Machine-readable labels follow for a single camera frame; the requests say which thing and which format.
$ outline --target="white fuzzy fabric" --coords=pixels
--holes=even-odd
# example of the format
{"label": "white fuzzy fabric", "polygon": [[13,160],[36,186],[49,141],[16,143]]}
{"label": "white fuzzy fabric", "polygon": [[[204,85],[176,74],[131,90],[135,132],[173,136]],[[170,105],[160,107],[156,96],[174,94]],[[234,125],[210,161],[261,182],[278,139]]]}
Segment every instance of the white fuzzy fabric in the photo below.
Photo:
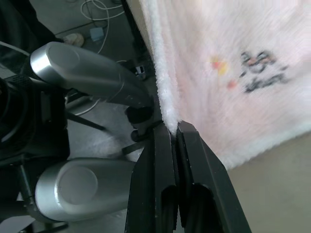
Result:
{"label": "white fuzzy fabric", "polygon": [[311,130],[311,0],[140,1],[172,133],[192,123],[233,168]]}

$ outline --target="black metal leg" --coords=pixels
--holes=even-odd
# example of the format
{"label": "black metal leg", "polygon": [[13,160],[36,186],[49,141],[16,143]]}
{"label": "black metal leg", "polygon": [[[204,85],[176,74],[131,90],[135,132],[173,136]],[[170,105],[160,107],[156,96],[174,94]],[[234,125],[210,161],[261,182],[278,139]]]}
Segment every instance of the black metal leg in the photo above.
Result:
{"label": "black metal leg", "polygon": [[144,148],[144,147],[145,147],[145,144],[146,144],[145,141],[141,141],[141,142],[134,143],[134,144],[132,144],[132,145],[130,145],[130,146],[124,147],[124,148],[122,149],[122,153],[123,153],[123,155],[130,154],[130,153],[132,153],[132,152],[134,152],[134,151],[136,151],[136,150],[139,150],[139,149],[141,149],[141,148]]}
{"label": "black metal leg", "polygon": [[147,48],[146,48],[146,44],[140,34],[140,30],[135,22],[135,19],[132,15],[132,12],[130,10],[130,7],[127,3],[126,0],[121,0],[121,3],[123,5],[123,10],[124,10],[124,13],[126,15],[126,18],[129,22],[129,25],[131,27],[131,30],[132,30],[132,34],[134,36],[134,40],[135,40],[135,49],[137,49],[140,53],[144,53]]}
{"label": "black metal leg", "polygon": [[89,121],[89,120],[86,120],[86,119],[84,119],[82,117],[76,116],[73,113],[66,112],[66,114],[67,114],[67,119],[68,120],[72,120],[74,122],[77,122],[77,123],[80,123],[80,124],[92,127],[94,129],[97,129],[97,130],[105,130],[106,129],[105,127],[103,127],[101,125],[95,124],[92,121]]}
{"label": "black metal leg", "polygon": [[41,231],[38,233],[56,233],[56,232],[62,231],[62,230],[67,229],[67,228],[68,228],[68,224],[65,224],[65,225],[62,225],[59,227],[54,227],[51,229],[47,229],[47,230],[44,230],[44,231]]}
{"label": "black metal leg", "polygon": [[29,215],[23,201],[1,200],[0,223],[8,218]]}

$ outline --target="printed cartoon design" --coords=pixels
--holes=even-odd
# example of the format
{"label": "printed cartoon design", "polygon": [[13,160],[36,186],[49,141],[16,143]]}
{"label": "printed cartoon design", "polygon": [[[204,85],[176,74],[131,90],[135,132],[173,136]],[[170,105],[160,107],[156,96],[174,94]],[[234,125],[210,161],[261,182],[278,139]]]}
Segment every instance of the printed cartoon design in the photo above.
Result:
{"label": "printed cartoon design", "polygon": [[274,85],[276,83],[287,83],[284,71],[288,68],[276,62],[276,58],[268,51],[263,51],[252,57],[250,53],[244,52],[241,54],[242,59],[242,74],[240,79],[251,78],[249,82],[242,81],[245,86],[245,93],[250,93],[259,88]]}

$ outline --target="floor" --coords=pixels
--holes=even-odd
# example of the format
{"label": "floor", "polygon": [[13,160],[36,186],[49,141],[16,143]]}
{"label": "floor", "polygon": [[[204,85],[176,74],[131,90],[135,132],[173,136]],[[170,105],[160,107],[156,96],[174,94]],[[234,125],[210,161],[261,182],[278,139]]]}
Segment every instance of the floor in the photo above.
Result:
{"label": "floor", "polygon": [[[110,0],[102,0],[113,6]],[[80,14],[84,0],[31,0],[38,18],[58,37],[71,32],[81,32],[87,39],[85,48],[97,51],[101,42],[89,38],[89,29],[94,25]],[[91,8],[93,17],[105,17],[105,13]],[[106,45],[101,52],[115,61],[135,56],[133,37],[125,15],[111,20]],[[146,82],[156,95],[155,78]],[[93,102],[74,103],[70,110],[77,113]],[[132,143],[123,106],[100,102],[91,112],[84,115],[110,129],[100,132],[74,122],[69,122],[71,158],[74,157],[119,157],[122,147]],[[247,220],[254,233],[310,232],[311,219],[311,134],[282,144],[249,163],[229,171]],[[131,160],[136,160],[134,153]],[[126,210],[98,218],[69,224],[65,232],[75,233],[123,233]]]}

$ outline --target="black stand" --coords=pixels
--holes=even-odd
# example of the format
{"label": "black stand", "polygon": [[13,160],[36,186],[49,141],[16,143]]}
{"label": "black stand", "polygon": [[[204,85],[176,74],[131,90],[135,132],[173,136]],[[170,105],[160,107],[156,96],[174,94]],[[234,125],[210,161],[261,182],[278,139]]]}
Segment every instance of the black stand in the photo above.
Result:
{"label": "black stand", "polygon": [[77,122],[77,123],[80,123],[80,124],[92,127],[94,129],[97,129],[97,130],[105,130],[106,129],[104,126],[95,124],[92,121],[89,121],[89,120],[86,120],[86,119],[84,119],[82,117],[76,116],[73,113],[66,112],[66,115],[67,115],[67,119],[68,120],[72,120],[74,122]]}
{"label": "black stand", "polygon": [[143,40],[141,34],[140,34],[140,30],[135,22],[135,19],[132,15],[131,9],[127,3],[126,0],[121,0],[122,6],[123,6],[123,10],[124,10],[124,14],[126,15],[127,21],[130,25],[132,34],[134,36],[134,47],[135,49],[140,52],[140,53],[144,53],[147,48],[145,45],[145,41]]}

